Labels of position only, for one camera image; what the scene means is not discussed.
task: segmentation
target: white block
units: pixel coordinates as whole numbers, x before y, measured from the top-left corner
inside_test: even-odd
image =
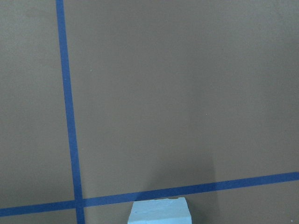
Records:
[[[128,224],[192,224],[186,199],[134,202]]]

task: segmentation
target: blue line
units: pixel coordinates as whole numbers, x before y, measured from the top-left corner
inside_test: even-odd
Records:
[[[142,201],[142,200],[179,196],[179,195],[190,195],[190,194],[197,194],[197,193],[204,193],[204,192],[211,192],[211,191],[218,191],[218,190],[245,188],[245,187],[258,186],[258,185],[298,181],[298,180],[299,180],[298,172],[260,176],[260,177],[232,180],[232,181],[205,183],[205,184],[185,186],[185,187],[87,198],[84,199],[84,207],[123,203],[123,202]]]
[[[57,24],[58,24],[58,36],[60,46],[60,57],[61,57],[61,69],[64,86],[64,101],[66,111],[66,122],[69,135],[69,146],[71,154],[71,171],[74,185],[74,196],[76,202],[76,215],[77,223],[84,224],[84,208],[83,208],[83,196],[80,176],[80,165],[79,155],[76,137],[75,127],[75,116],[73,99],[71,94],[71,76],[69,66],[69,56],[67,50],[67,39],[64,19],[64,2],[63,0],[56,0],[56,11],[57,11]]]
[[[54,202],[0,209],[0,217],[76,208],[75,201]]]
[[[299,181],[299,172],[269,175],[269,176],[259,176],[259,177],[245,178],[245,179],[232,180],[232,181],[204,183],[199,185],[191,185],[191,186],[178,187],[178,188],[142,191],[142,192],[135,192],[135,193],[128,193],[128,194],[121,194],[121,195],[93,197],[93,198],[84,199],[83,207],[141,201],[141,200],[157,199],[157,198],[179,196],[179,195],[190,195],[190,194],[212,192],[218,190],[245,188],[245,187],[260,186],[266,184],[290,182],[290,181]],[[56,202],[56,203],[48,203],[48,204],[5,208],[5,209],[0,209],[0,217],[46,212],[46,211],[74,209],[76,207],[77,207],[77,201],[65,201],[65,202]]]

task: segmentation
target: floor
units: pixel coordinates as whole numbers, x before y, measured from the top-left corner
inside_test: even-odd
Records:
[[[0,223],[83,223],[80,177],[86,199],[299,171],[299,1],[64,0],[74,120],[62,2],[0,2]],[[299,224],[298,192],[185,197],[194,224]],[[131,207],[84,206],[85,223],[126,224]]]

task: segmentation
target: horizontal blue line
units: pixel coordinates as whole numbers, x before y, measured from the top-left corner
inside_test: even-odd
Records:
[[[179,195],[190,195],[190,194],[197,194],[197,193],[204,193],[204,192],[211,192],[211,191],[218,191],[218,190],[253,187],[259,185],[298,181],[298,180],[299,180],[299,172],[276,174],[276,175],[269,175],[269,176],[259,176],[259,177],[238,179],[232,181],[204,183],[204,184],[177,187],[177,188],[168,188],[168,189],[141,191],[135,193],[120,194],[120,195],[87,198],[87,199],[83,199],[83,206],[91,207],[91,206],[99,206],[99,205],[107,205],[107,204],[133,202],[133,201],[157,199],[157,198],[179,196]],[[74,209],[74,208],[76,208],[75,200],[56,202],[56,203],[47,203],[47,204],[37,204],[37,205],[0,209],[0,217],[46,212],[46,211]]]

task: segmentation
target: white object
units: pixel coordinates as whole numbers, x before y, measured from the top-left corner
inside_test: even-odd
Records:
[[[186,199],[134,202],[128,224],[192,224]]]

